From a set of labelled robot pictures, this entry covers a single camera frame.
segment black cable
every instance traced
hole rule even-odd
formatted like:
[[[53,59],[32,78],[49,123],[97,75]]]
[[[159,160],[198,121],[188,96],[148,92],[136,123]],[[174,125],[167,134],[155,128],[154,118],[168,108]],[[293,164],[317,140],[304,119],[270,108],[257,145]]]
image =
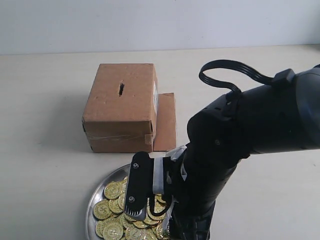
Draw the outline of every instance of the black cable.
[[[225,60],[225,59],[214,60],[214,61],[208,62],[201,68],[199,73],[199,78],[202,82],[212,87],[230,89],[236,94],[240,94],[241,90],[235,84],[227,81],[216,80],[204,74],[204,71],[211,70],[211,69],[234,70],[234,71],[243,73],[249,76],[251,79],[255,80],[256,82],[264,85],[271,85],[271,80],[273,79],[272,77],[262,75],[254,68],[242,62],[233,61],[233,60]]]

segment screw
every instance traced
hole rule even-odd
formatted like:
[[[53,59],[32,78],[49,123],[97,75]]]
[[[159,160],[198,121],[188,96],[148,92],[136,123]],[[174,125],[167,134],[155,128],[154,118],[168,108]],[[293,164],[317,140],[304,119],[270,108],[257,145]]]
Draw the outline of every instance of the screw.
[[[133,196],[129,197],[129,203],[133,203],[135,201],[135,198]]]

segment white table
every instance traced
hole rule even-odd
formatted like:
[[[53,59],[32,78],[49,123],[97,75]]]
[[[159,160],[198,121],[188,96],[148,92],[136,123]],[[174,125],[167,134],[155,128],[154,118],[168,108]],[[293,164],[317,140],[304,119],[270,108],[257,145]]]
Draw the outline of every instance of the white table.
[[[94,189],[130,162],[132,154],[92,153],[82,130],[100,63],[155,63],[159,92],[175,93],[182,145],[189,118],[226,93],[198,79],[201,66],[216,59],[242,61],[273,76],[319,64],[320,47],[0,56],[0,239],[84,240]],[[233,71],[214,76],[242,90],[259,85]],[[217,200],[211,239],[319,239],[319,155],[313,150],[243,160]]]

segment white wall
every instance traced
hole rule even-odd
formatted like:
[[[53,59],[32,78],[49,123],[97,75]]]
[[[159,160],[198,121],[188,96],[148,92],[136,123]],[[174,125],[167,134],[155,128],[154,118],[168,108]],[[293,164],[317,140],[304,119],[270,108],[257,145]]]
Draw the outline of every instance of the white wall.
[[[0,0],[0,55],[320,43],[319,0]]]

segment coin slot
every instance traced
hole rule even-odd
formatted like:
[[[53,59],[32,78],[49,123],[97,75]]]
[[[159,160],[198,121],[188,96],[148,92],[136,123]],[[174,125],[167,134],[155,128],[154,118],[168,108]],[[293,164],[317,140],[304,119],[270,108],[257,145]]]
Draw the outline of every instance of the coin slot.
[[[124,88],[125,88],[125,85],[123,83],[120,83],[120,87],[119,87],[119,97],[122,96],[123,92],[124,92]]]

